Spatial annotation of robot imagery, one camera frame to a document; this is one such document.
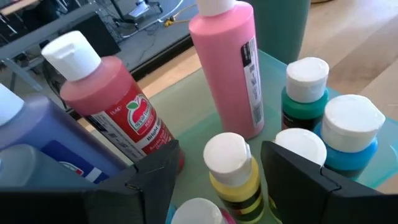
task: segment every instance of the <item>yellow paint bottle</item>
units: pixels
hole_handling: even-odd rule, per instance
[[[203,158],[210,182],[230,214],[240,223],[257,223],[264,214],[259,166],[244,138],[218,134],[207,142]]]

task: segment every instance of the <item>acrylic paint bottle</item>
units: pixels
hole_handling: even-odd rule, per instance
[[[123,62],[100,58],[79,31],[47,44],[42,55],[67,79],[61,98],[133,162],[174,138]]]
[[[229,213],[240,223],[257,223],[264,214],[259,166],[244,138],[218,134],[207,142],[203,158],[210,182]]]
[[[0,151],[28,144],[98,183],[127,165],[52,100],[32,95],[22,100],[0,84]]]
[[[386,117],[364,96],[341,95],[325,107],[315,132],[328,149],[325,167],[346,177],[362,173],[377,151],[377,137]]]
[[[224,131],[245,139],[264,127],[253,8],[235,0],[197,0],[193,44]]]
[[[302,128],[290,128],[283,130],[276,135],[274,142],[285,149],[290,150],[315,164],[318,164],[320,168],[326,161],[327,150],[325,144],[316,134],[309,130]],[[277,204],[274,202],[273,198],[273,195],[268,194],[268,204],[271,214],[278,221],[278,223],[282,223],[277,209]]]
[[[328,74],[329,65],[314,57],[287,66],[287,83],[282,90],[282,130],[303,128],[312,131],[322,120],[329,100]]]
[[[92,189],[95,186],[32,146],[16,145],[0,151],[0,187]]]
[[[213,202],[193,198],[184,202],[175,212],[172,224],[236,224],[231,215]]]

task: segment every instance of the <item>teal vase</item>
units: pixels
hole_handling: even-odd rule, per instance
[[[249,0],[258,48],[288,64],[299,57],[311,0]]]

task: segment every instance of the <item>red paint bottle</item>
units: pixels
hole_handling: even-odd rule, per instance
[[[123,62],[100,58],[80,32],[55,39],[42,54],[67,79],[61,98],[133,162],[174,139]]]

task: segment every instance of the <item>pink paint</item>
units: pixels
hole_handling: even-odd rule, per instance
[[[225,209],[220,208],[220,211],[226,221],[226,224],[236,224],[234,218],[232,218],[232,216]]]
[[[174,139],[123,62],[100,58],[80,32],[55,39],[42,54],[67,79],[61,98],[133,162]],[[180,170],[183,163],[180,151]]]
[[[253,8],[235,0],[197,5],[189,30],[224,130],[252,138],[264,127]]]

